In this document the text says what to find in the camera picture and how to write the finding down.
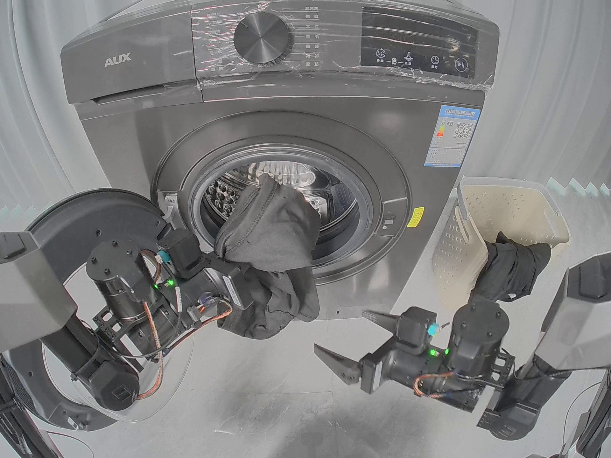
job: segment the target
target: qr code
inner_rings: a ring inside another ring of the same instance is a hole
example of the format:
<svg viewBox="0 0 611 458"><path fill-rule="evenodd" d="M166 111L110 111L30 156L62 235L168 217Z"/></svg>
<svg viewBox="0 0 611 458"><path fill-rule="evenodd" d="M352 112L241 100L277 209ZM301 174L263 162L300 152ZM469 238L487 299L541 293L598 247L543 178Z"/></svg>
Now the qr code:
<svg viewBox="0 0 611 458"><path fill-rule="evenodd" d="M473 123L456 122L454 127L454 139L469 139L473 131Z"/></svg>

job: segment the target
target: white floor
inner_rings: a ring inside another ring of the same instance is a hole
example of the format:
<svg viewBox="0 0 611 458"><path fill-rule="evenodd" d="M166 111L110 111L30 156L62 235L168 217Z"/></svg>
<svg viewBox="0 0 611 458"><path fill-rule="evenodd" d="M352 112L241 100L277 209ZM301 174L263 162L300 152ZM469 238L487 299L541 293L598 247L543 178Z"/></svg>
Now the white floor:
<svg viewBox="0 0 611 458"><path fill-rule="evenodd" d="M569 223L572 243L539 277L535 293L504 304L511 327L504 347L517 363L531 354L539 327L567 267L611 250L611 201L569 188L555 194ZM401 294L394 313L411 305L452 314L439 300L432 278L432 251L449 207ZM443 347L449 328L437 336ZM377 348L388 333L365 319L294 322L268 341L245 340L210 327L196 335L193 359L176 395L156 415L136 424L117 423L74 433L96 458L146 456L374 458L523 458L552 455L561 446L563 422L574 397L601 371L573 374L543 409L526 438L499 441L475 425L491 393L471 414L387 382L374 395L345 386L312 352L319 343L355 360ZM568 431L595 389L573 406ZM72 458L65 451L66 458ZM84 456L74 453L73 456Z"/></svg>

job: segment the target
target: yellow warning sticker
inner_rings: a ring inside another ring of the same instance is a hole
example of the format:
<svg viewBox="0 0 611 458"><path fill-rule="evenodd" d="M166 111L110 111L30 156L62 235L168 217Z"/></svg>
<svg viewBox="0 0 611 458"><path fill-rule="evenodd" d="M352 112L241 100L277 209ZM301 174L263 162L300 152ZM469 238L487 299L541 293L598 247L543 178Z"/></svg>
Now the yellow warning sticker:
<svg viewBox="0 0 611 458"><path fill-rule="evenodd" d="M416 207L414 209L414 213L412 214L412 218L408 222L408 227L417 227L423 215L424 215L424 207Z"/></svg>

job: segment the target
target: aux logo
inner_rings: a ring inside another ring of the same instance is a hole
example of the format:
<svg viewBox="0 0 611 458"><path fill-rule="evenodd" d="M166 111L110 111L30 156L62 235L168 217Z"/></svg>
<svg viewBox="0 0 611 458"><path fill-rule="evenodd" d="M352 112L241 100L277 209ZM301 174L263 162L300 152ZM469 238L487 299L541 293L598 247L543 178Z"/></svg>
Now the aux logo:
<svg viewBox="0 0 611 458"><path fill-rule="evenodd" d="M119 54L118 56L107 58L104 68L107 66L118 65L119 63L125 63L126 61L131 61L130 54L131 53L128 52L127 54Z"/></svg>

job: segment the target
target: control panel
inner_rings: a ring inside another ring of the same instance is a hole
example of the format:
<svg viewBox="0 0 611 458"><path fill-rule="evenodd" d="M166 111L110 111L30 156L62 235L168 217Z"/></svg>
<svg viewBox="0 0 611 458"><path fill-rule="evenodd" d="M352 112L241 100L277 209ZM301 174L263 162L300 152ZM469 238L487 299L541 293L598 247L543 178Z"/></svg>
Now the control panel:
<svg viewBox="0 0 611 458"><path fill-rule="evenodd" d="M477 30L422 12L364 7L362 66L475 76Z"/></svg>
<svg viewBox="0 0 611 458"><path fill-rule="evenodd" d="M191 21L202 79L287 70L418 72L426 80L476 84L494 74L494 60L477 73L477 22L431 9L358 0L231 1L194 5Z"/></svg>

